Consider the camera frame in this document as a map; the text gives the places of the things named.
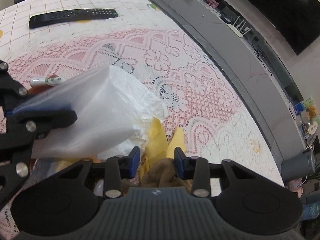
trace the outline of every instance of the remote control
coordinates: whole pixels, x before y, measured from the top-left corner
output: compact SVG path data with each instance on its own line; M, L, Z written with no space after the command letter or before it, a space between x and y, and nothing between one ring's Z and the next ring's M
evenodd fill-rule
M118 17L118 14L114 9L75 9L58 11L32 16L29 21L29 28L34 29L63 22L99 20L115 17Z

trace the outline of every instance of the tablecloth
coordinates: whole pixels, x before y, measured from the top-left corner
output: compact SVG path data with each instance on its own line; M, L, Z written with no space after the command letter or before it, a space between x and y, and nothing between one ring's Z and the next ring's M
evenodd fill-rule
M119 17L28 29L32 15L77 8L114 8ZM229 158L283 185L259 128L227 79L150 1L26 0L0 11L0 19L0 58L26 88L31 77L71 78L103 64L119 66L166 103L167 138L182 127L187 156L210 163ZM0 120L4 132L3 116ZM219 192L212 180L212 194ZM8 216L0 221L0 232L11 238L16 228L9 208L0 213Z

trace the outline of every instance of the brown towel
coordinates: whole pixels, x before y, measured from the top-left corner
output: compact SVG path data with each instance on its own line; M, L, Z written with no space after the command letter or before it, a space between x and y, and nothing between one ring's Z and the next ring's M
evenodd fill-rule
M128 193L129 188L131 187L139 187L130 181L130 179L121 179L121 192L125 195Z
M185 187L191 191L190 180L182 180L175 176L173 159L164 158L157 161L141 179L141 187Z

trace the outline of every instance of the metal screw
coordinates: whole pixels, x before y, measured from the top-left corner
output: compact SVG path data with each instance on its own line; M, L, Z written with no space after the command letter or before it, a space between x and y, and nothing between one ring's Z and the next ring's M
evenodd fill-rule
M207 191L206 189L196 189L193 192L193 195L195 195L196 197L207 197L209 196L209 191Z
M36 123L33 121L28 121L26 124L26 128L29 132L34 132L37 129Z
M117 198L117 197L121 196L121 192L116 189L111 189L111 190L106 191L106 196L109 198Z
M16 172L20 177L24 178L29 174L28 166L23 162L17 163Z
M24 87L20 87L18 92L22 96L25 96L26 94L28 94L28 90L26 90Z
M8 64L5 63L5 62L1 62L1 63L0 63L0 68L1 68L2 70L5 70L5 69L8 68Z

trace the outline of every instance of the white plastic bag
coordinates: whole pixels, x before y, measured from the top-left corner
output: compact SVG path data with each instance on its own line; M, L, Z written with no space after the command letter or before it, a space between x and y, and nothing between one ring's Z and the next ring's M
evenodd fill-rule
M49 89L13 113L27 110L69 110L78 119L70 127L51 130L36 140L33 158L82 158L95 155L105 160L128 155L148 140L153 117L168 115L163 101L134 76L117 66L87 71Z

